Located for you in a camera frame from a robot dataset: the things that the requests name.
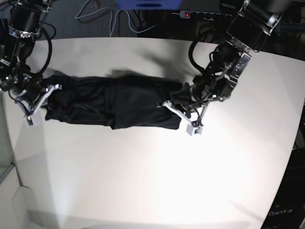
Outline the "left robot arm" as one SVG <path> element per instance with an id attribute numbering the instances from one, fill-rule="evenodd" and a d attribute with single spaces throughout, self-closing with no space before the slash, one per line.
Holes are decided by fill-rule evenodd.
<path id="1" fill-rule="evenodd" d="M 200 134 L 202 119 L 212 102 L 223 102 L 231 97 L 238 79 L 251 60 L 251 53 L 258 53 L 278 25 L 289 0 L 245 0 L 226 31 L 225 41 L 210 52 L 208 65 L 198 65 L 193 52 L 203 32 L 192 42 L 188 56 L 200 74 L 192 84 L 185 83 L 178 91 L 170 93 L 170 99 L 158 104 L 167 110 L 170 120 L 161 126 L 178 129 L 180 122 L 187 123 L 188 134 Z"/>

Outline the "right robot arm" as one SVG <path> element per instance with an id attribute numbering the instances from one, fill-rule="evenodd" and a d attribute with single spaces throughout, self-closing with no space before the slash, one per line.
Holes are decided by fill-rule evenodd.
<path id="1" fill-rule="evenodd" d="M 20 107 L 27 126 L 40 123 L 39 109 L 47 104 L 54 91 L 62 88 L 60 84 L 41 84 L 52 55 L 51 38 L 43 27 L 52 3 L 51 0 L 18 0 L 10 19 L 1 22 L 0 89 L 8 92 Z M 26 60 L 40 35 L 47 40 L 48 55 L 43 67 L 33 73 Z"/>

